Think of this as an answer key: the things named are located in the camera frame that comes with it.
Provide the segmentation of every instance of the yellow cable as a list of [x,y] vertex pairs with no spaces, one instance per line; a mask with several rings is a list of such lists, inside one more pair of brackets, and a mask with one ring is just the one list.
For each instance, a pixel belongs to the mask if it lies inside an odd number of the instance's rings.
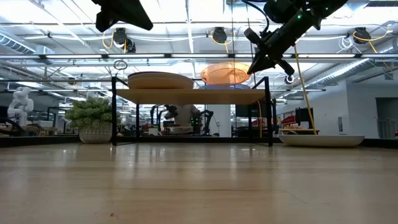
[[214,31],[211,31],[210,37],[211,37],[211,39],[213,40],[213,42],[216,43],[216,44],[219,44],[219,45],[225,45],[226,53],[229,54],[228,46],[227,46],[227,45],[230,44],[230,43],[232,43],[233,39],[232,39],[231,41],[229,41],[228,43],[225,42],[225,43],[221,44],[221,43],[217,42],[217,41],[213,38],[213,34],[214,34]]
[[104,47],[107,48],[107,49],[111,49],[111,48],[112,48],[112,46],[113,46],[113,32],[112,32],[111,45],[108,47],[108,46],[105,44],[105,32],[104,32],[103,35],[102,35],[102,44],[103,44]]
[[[371,41],[369,41],[369,44],[371,45],[371,47],[372,47],[374,53],[377,54],[377,50],[376,50],[376,48],[374,47],[373,43],[372,43]],[[389,69],[389,68],[388,68],[388,65],[385,63],[385,61],[383,61],[383,64],[386,66],[386,69]]]
[[259,112],[260,112],[260,138],[262,138],[262,114],[261,114],[261,105],[260,102],[257,100],[257,103],[259,104]]
[[362,41],[375,41],[375,40],[380,40],[381,38],[385,38],[385,36],[388,34],[388,30],[389,30],[389,29],[390,29],[390,27],[387,27],[386,33],[385,33],[383,36],[378,37],[378,38],[376,38],[376,39],[362,39],[362,38],[359,38],[359,37],[355,36],[355,34],[357,33],[356,31],[353,33],[353,36],[354,36],[355,38],[357,38],[358,40],[362,40]]
[[294,46],[294,54],[296,56],[296,62],[297,62],[297,68],[298,68],[298,75],[300,75],[300,81],[301,81],[301,85],[303,86],[303,92],[304,92],[304,97],[305,97],[305,101],[307,102],[307,109],[308,109],[308,113],[310,115],[310,120],[311,120],[311,124],[313,127],[313,134],[317,135],[317,129],[315,127],[315,123],[313,122],[313,117],[311,114],[311,107],[310,107],[310,102],[308,100],[308,96],[307,96],[307,91],[305,90],[305,85],[304,85],[304,79],[303,76],[301,75],[301,69],[300,69],[300,63],[299,63],[299,56],[297,55],[297,48],[296,45]]

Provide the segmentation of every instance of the wooden floor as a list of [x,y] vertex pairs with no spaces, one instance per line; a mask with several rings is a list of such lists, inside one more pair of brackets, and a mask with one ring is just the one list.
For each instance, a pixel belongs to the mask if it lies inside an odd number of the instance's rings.
[[398,151],[250,144],[0,149],[0,223],[397,223]]

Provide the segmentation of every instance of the white tray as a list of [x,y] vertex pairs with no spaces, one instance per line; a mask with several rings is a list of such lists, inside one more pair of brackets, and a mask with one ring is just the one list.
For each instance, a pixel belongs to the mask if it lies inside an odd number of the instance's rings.
[[299,134],[281,134],[279,139],[288,146],[310,147],[355,147],[365,136],[316,136]]

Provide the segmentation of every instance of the white robot figure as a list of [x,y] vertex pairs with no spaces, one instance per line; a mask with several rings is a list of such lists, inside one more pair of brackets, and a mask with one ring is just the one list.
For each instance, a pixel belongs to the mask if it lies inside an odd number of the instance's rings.
[[[18,115],[18,124],[23,127],[27,124],[27,113],[33,111],[33,100],[29,99],[30,88],[28,87],[18,87],[17,91],[15,91],[12,95],[14,99],[12,103],[9,105],[7,113],[9,118],[14,118],[15,115]],[[21,106],[18,109],[14,107],[18,104]]]

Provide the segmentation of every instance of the orange bowl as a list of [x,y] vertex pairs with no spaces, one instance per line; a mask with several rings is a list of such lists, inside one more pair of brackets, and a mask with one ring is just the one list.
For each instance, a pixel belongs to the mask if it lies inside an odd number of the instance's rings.
[[205,68],[200,78],[210,85],[240,84],[250,78],[249,66],[239,62],[224,62]]

